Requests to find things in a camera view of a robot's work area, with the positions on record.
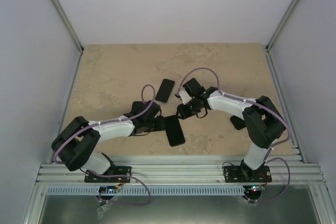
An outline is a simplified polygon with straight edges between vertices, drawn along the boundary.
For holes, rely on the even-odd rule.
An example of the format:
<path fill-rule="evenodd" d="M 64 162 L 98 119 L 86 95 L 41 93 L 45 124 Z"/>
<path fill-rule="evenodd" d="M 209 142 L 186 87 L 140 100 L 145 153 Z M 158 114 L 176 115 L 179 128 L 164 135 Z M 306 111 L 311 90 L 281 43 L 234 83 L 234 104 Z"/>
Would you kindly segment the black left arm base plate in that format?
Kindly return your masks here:
<path fill-rule="evenodd" d="M 125 184 L 130 182 L 129 176 L 131 175 L 131 166 L 115 166 L 113 168 L 109 168 L 103 174 L 97 174 L 88 170 L 86 171 L 84 182 Z"/>

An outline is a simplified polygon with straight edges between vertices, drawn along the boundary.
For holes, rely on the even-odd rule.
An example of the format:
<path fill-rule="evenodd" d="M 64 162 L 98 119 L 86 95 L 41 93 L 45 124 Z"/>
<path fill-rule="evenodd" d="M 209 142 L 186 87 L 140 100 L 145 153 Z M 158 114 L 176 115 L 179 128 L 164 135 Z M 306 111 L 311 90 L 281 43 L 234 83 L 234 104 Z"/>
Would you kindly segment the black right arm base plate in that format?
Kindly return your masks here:
<path fill-rule="evenodd" d="M 268 183 L 272 182 L 269 166 L 262 164 L 258 169 L 252 170 L 241 163 L 234 165 L 230 162 L 222 164 L 222 172 L 227 183 Z"/>

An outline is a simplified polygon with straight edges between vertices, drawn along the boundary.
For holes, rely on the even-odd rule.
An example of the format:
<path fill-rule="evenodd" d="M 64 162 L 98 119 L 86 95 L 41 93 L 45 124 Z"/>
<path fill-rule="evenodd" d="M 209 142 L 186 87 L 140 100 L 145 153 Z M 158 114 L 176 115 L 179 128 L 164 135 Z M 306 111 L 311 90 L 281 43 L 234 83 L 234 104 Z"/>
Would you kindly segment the black phone case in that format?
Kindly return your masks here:
<path fill-rule="evenodd" d="M 246 127 L 245 121 L 237 116 L 231 116 L 230 121 L 236 130 L 242 130 Z"/>

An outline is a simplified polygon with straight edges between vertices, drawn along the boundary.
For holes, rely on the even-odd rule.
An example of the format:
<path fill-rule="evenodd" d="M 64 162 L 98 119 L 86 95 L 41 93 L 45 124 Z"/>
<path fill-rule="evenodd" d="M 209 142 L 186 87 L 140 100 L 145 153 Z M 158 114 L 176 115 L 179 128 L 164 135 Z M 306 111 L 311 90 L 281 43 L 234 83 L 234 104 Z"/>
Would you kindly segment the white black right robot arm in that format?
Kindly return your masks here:
<path fill-rule="evenodd" d="M 242 161 L 241 176 L 248 182 L 259 177 L 259 167 L 265 163 L 272 144 L 287 127 L 268 97 L 243 98 L 216 87 L 205 89 L 195 78 L 180 85 L 176 97 L 182 101 L 177 107 L 181 119 L 198 116 L 202 109 L 215 110 L 231 114 L 236 129 L 246 128 L 251 146 Z"/>

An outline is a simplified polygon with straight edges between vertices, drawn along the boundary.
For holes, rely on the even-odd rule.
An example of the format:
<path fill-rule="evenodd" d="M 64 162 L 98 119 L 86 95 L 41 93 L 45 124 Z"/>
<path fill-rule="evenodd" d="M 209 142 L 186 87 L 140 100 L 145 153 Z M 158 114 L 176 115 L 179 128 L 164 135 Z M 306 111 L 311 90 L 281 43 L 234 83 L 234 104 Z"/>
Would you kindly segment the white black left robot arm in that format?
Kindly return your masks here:
<path fill-rule="evenodd" d="M 142 136 L 164 131 L 160 105 L 135 101 L 131 111 L 116 119 L 103 122 L 74 118 L 51 144 L 57 162 L 69 171 L 89 170 L 104 182 L 114 178 L 115 164 L 104 153 L 94 152 L 96 145 L 118 137 Z"/>

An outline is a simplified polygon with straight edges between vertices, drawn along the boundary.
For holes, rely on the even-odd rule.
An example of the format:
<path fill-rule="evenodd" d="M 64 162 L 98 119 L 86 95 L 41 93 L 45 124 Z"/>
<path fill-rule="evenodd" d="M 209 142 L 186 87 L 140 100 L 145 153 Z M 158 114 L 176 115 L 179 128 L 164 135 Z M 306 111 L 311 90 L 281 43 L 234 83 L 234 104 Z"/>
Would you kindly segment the white-edged black phone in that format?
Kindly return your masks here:
<path fill-rule="evenodd" d="M 163 79 L 155 96 L 155 100 L 162 103 L 167 103 L 174 86 L 175 81 L 170 79 Z"/>

